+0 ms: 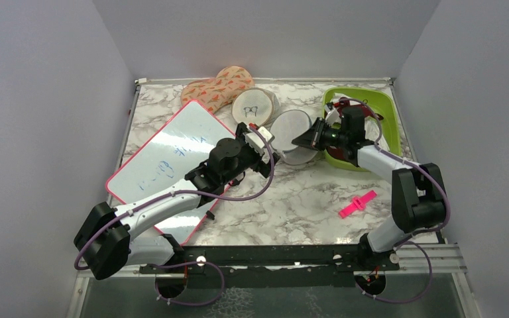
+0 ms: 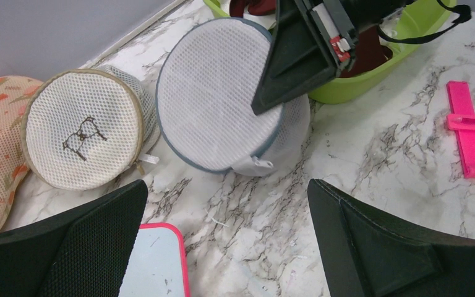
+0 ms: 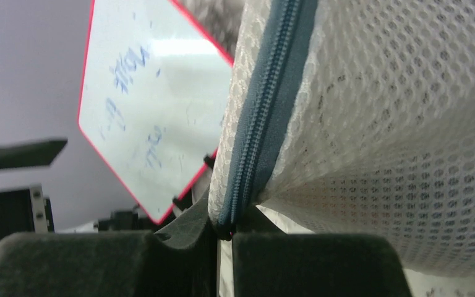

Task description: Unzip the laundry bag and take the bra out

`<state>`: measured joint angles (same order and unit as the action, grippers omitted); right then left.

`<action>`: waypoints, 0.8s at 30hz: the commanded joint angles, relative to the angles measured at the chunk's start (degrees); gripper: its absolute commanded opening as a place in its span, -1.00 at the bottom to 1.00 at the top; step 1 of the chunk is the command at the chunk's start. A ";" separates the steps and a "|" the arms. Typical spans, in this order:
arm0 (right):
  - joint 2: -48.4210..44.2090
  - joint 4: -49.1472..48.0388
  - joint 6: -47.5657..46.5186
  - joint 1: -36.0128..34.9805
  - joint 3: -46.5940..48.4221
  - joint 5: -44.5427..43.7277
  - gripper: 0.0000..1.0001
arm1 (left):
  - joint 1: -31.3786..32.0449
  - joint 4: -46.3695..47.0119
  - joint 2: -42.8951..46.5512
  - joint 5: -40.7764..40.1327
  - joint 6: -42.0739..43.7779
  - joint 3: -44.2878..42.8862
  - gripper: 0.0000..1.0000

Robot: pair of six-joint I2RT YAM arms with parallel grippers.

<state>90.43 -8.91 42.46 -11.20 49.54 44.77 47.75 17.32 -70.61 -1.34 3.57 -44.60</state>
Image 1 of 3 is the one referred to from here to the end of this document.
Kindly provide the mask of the grey mesh laundry bag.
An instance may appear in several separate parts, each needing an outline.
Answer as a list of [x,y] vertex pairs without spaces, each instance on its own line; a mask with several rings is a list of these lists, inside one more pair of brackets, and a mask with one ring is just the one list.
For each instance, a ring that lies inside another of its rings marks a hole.
[[301,110],[289,110],[279,115],[273,122],[270,132],[274,135],[272,147],[282,161],[288,165],[305,164],[317,155],[316,150],[297,146],[292,141],[311,127],[310,116]]

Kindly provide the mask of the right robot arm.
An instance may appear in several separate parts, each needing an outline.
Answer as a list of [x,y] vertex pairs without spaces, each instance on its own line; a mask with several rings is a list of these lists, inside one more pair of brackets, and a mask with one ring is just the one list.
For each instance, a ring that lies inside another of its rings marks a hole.
[[292,144],[324,151],[334,147],[354,166],[384,178],[392,187],[391,216],[379,227],[364,234],[357,245],[357,264],[373,269],[395,248],[417,234],[435,232],[448,222],[451,207],[443,187],[441,171],[435,164],[418,164],[381,149],[365,132],[365,112],[346,107],[340,112],[338,128],[318,118],[292,140]]

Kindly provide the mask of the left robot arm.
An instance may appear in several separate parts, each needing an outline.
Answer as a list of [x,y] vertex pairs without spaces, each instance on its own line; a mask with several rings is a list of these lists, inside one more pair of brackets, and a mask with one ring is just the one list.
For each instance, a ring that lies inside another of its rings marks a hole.
[[90,270],[103,280],[130,263],[143,263],[143,250],[132,242],[147,229],[180,213],[202,207],[214,199],[231,201],[224,189],[246,170],[266,178],[267,184],[252,200],[270,186],[279,155],[272,150],[274,135],[264,127],[240,123],[235,137],[222,138],[208,157],[174,185],[142,200],[111,207],[95,205],[74,238],[78,255],[76,270]]

